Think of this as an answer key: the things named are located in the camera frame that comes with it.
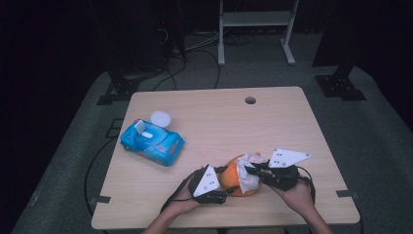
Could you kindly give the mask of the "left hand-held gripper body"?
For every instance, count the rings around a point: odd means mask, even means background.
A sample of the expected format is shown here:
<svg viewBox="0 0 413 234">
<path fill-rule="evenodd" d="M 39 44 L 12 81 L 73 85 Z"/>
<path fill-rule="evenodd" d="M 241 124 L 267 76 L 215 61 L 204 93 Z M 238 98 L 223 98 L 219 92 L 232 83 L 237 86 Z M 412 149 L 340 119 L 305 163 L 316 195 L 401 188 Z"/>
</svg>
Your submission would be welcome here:
<svg viewBox="0 0 413 234">
<path fill-rule="evenodd" d="M 220 189 L 217 172 L 211 165 L 195 170 L 189 176 L 188 190 L 199 204 L 221 205 L 227 199 L 227 192 Z"/>
</svg>

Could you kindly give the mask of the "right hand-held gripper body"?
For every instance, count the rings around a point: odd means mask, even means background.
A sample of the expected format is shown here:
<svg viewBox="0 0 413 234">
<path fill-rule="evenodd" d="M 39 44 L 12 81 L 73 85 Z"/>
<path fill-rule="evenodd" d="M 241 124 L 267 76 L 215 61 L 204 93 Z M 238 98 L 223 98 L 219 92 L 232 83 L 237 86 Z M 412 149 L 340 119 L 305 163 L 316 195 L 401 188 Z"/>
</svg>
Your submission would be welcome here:
<svg viewBox="0 0 413 234">
<path fill-rule="evenodd" d="M 293 188 L 300 177 L 297 164 L 311 158 L 307 152 L 276 148 L 266 162 L 270 170 L 260 170 L 262 181 L 283 191 Z"/>
</svg>

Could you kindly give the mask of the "orange plush toy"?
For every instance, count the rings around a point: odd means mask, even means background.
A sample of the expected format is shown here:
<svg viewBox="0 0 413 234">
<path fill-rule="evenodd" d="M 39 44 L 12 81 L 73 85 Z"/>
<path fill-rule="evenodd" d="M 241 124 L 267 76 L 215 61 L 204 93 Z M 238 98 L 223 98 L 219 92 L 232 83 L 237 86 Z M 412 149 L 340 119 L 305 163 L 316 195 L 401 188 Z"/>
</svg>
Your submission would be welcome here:
<svg viewBox="0 0 413 234">
<path fill-rule="evenodd" d="M 240 157 L 237 156 L 235 158 L 233 158 L 232 160 L 230 160 L 226 166 L 228 166 L 227 170 L 221 174 L 218 175 L 218 180 L 220 182 L 221 187 L 226 190 L 230 187 L 233 186 L 239 186 L 239 183 L 237 182 L 237 178 L 238 176 L 236 175 L 236 165 L 235 165 L 235 160 Z M 238 194 L 238 192 L 240 191 L 240 189 L 238 188 L 235 193 L 233 193 L 233 196 L 239 196 L 239 197 L 244 197 L 244 196 L 240 196 Z"/>
</svg>

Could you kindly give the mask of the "blue wet wipe pack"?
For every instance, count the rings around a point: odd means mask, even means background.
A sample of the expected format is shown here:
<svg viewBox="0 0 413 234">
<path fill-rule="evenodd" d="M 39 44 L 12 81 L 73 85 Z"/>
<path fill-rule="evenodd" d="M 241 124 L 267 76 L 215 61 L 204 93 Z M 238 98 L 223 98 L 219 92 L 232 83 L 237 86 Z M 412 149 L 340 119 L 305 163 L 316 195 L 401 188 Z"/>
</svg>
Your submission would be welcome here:
<svg viewBox="0 0 413 234">
<path fill-rule="evenodd" d="M 150 133 L 153 137 L 144 137 L 142 132 Z M 137 119 L 122 133 L 121 144 L 130 152 L 169 167 L 179 155 L 185 140 L 176 132 Z"/>
</svg>

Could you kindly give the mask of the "person's left hand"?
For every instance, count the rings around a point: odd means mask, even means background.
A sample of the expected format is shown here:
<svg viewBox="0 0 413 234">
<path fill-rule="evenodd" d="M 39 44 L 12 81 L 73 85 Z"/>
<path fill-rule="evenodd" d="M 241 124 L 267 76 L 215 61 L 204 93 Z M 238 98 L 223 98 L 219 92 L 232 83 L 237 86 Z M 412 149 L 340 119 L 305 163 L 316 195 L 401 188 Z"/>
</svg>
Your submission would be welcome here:
<svg viewBox="0 0 413 234">
<path fill-rule="evenodd" d="M 187 186 L 184 186 L 174 196 L 168 205 L 168 209 L 172 210 L 175 214 L 183 215 L 194 211 L 200 206 L 201 204 L 192 198 Z"/>
</svg>

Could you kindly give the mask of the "black table edge clip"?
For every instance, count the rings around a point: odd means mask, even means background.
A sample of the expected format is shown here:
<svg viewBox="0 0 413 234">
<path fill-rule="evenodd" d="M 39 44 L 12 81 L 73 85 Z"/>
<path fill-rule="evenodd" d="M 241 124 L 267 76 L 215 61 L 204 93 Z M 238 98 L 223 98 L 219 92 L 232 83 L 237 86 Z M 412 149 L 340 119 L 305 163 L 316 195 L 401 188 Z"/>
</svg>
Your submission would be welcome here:
<svg viewBox="0 0 413 234">
<path fill-rule="evenodd" d="M 351 197 L 353 199 L 359 199 L 359 195 L 351 190 L 337 190 L 336 194 L 339 198 Z"/>
<path fill-rule="evenodd" d="M 92 197 L 89 201 L 90 205 L 96 205 L 97 203 L 104 203 L 108 204 L 111 200 L 111 197 L 108 196 L 97 196 L 97 197 Z"/>
</svg>

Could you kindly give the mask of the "white round lid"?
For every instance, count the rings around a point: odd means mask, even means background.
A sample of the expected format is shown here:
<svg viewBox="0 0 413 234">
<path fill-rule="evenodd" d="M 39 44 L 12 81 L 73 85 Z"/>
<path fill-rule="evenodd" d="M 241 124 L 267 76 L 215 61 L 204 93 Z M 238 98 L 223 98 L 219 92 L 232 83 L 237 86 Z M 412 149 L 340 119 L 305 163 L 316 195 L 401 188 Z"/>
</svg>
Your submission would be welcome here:
<svg viewBox="0 0 413 234">
<path fill-rule="evenodd" d="M 171 117 L 165 111 L 157 110 L 151 114 L 150 120 L 153 124 L 165 128 L 171 123 Z"/>
</svg>

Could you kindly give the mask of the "black stand with base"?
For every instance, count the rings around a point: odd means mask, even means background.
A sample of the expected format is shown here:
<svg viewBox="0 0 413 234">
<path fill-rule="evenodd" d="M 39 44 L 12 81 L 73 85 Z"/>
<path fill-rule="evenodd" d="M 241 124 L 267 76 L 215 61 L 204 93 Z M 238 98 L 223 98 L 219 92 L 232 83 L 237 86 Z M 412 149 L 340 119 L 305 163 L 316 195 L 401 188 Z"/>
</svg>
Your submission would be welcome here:
<svg viewBox="0 0 413 234">
<path fill-rule="evenodd" d="M 355 0 L 333 0 L 313 62 L 313 66 L 337 66 L 332 74 L 316 76 L 327 98 L 365 100 L 364 94 L 350 80 L 350 73 L 359 59 L 357 24 L 360 16 L 354 3 Z"/>
<path fill-rule="evenodd" d="M 127 101 L 137 92 L 141 82 L 164 72 L 163 68 L 135 67 L 127 62 L 109 61 L 107 74 L 110 84 L 98 99 L 97 105 L 109 105 L 114 101 Z"/>
</svg>

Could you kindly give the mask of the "black floor bracket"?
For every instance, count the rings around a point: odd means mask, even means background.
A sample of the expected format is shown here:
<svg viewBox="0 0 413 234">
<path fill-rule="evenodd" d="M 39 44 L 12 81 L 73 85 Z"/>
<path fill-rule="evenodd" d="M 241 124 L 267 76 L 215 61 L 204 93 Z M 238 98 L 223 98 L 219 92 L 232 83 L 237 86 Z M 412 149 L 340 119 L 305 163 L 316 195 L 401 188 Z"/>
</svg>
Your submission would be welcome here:
<svg viewBox="0 0 413 234">
<path fill-rule="evenodd" d="M 123 118 L 114 118 L 111 121 L 111 124 L 106 131 L 106 138 L 117 138 L 121 132 L 122 125 L 123 125 L 124 119 Z"/>
</svg>

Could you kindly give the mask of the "white metal stand frame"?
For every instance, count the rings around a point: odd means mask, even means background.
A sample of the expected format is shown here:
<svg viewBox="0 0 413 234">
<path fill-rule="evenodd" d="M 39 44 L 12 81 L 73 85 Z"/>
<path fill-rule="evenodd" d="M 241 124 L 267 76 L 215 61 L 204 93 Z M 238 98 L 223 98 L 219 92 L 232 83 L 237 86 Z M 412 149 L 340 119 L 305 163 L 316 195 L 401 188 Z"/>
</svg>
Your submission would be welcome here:
<svg viewBox="0 0 413 234">
<path fill-rule="evenodd" d="M 224 0 L 219 1 L 218 25 L 218 59 L 219 65 L 225 64 L 224 29 L 228 27 L 255 27 L 255 26 L 285 26 L 286 33 L 280 40 L 282 49 L 289 65 L 296 63 L 290 50 L 289 41 L 295 23 L 300 0 L 294 0 L 289 11 L 275 12 L 225 12 Z"/>
</svg>

